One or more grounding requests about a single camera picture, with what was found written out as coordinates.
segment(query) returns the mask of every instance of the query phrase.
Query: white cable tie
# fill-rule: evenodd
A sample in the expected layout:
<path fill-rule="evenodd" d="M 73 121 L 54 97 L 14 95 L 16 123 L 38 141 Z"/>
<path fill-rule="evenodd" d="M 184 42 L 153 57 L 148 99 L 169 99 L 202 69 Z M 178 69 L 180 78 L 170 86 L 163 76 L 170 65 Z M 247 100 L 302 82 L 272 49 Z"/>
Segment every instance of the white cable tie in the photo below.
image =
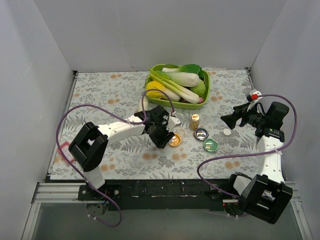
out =
<path fill-rule="evenodd" d="M 282 156 L 282 152 L 280 152 L 276 147 L 274 148 L 274 150 L 275 150 L 275 152 L 276 152 L 277 154 L 279 154 L 280 156 Z"/>
<path fill-rule="evenodd" d="M 132 125 L 131 125 L 129 118 L 127 119 L 126 123 L 129 124 L 130 128 L 132 128 Z"/>

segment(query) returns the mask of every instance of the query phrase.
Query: gold lid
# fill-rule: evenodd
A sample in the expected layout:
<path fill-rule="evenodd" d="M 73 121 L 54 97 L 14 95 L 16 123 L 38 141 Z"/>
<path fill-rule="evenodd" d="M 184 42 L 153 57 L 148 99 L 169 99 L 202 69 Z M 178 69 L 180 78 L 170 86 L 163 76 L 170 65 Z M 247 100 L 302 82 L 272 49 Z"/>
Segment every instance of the gold lid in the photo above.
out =
<path fill-rule="evenodd" d="M 173 138 L 171 138 L 169 145 L 172 147 L 177 147 L 181 142 L 181 137 L 177 133 L 175 133 Z"/>
<path fill-rule="evenodd" d="M 192 119 L 193 121 L 199 121 L 200 117 L 199 117 L 198 114 L 193 114 L 192 117 L 191 117 L 191 119 Z"/>

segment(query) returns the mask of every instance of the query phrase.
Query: black base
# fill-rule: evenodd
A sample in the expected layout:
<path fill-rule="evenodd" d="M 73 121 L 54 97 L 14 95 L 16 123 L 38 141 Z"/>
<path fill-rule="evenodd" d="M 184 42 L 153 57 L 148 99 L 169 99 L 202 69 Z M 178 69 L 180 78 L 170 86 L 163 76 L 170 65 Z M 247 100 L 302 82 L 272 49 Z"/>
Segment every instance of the black base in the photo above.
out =
<path fill-rule="evenodd" d="M 228 179 L 210 180 L 212 184 L 222 188 Z M 223 211 L 222 199 L 226 195 L 210 190 L 210 186 L 202 180 L 107 180 L 100 189 L 107 193 L 122 210 L 163 210 L 163 209 L 209 209 Z M 81 185 L 79 201 L 104 200 L 88 185 Z M 109 211 L 116 211 L 109 204 Z"/>

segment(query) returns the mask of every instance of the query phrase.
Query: white bottle cap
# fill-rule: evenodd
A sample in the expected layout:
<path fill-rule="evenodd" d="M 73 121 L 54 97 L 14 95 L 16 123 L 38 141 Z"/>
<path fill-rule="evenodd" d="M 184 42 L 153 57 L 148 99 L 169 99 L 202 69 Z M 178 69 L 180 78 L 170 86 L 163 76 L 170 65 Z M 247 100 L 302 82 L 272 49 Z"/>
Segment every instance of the white bottle cap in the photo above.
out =
<path fill-rule="evenodd" d="M 224 133 L 224 135 L 229 136 L 231 134 L 231 131 L 230 131 L 230 129 L 225 128 L 223 130 L 223 133 Z"/>

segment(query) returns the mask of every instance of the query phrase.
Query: jar lid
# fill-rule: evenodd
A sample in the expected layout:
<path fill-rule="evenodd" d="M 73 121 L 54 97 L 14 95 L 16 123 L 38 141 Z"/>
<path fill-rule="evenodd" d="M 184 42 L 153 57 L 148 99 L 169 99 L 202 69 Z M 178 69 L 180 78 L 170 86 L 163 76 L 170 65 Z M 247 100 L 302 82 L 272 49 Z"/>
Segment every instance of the jar lid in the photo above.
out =
<path fill-rule="evenodd" d="M 198 114 L 193 114 L 191 118 L 193 121 L 198 121 L 200 119 Z"/>
<path fill-rule="evenodd" d="M 177 147 L 181 142 L 181 137 L 177 133 L 175 133 L 173 138 L 171 138 L 169 145 L 172 147 Z"/>
<path fill-rule="evenodd" d="M 204 141 L 209 136 L 207 129 L 199 127 L 194 131 L 194 137 L 199 141 Z"/>
<path fill-rule="evenodd" d="M 203 143 L 203 148 L 206 151 L 211 153 L 216 152 L 218 150 L 218 147 L 219 147 L 218 143 L 212 138 L 207 138 Z"/>

